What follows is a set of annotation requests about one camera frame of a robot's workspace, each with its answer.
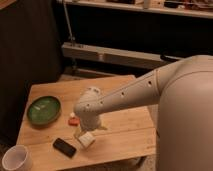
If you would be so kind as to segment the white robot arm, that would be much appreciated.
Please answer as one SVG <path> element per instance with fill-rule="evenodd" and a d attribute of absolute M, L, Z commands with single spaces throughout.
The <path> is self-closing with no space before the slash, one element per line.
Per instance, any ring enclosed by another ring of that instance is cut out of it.
<path fill-rule="evenodd" d="M 156 104 L 157 171 L 213 171 L 213 56 L 196 55 L 157 68 L 102 95 L 89 88 L 74 107 L 81 128 L 99 115 Z"/>

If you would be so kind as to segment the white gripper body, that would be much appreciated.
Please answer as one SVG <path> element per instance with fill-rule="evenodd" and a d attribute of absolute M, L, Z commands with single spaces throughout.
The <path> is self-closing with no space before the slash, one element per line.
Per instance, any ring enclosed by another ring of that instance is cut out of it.
<path fill-rule="evenodd" d="M 80 116 L 80 126 L 83 131 L 93 131 L 101 125 L 101 119 L 95 115 Z"/>

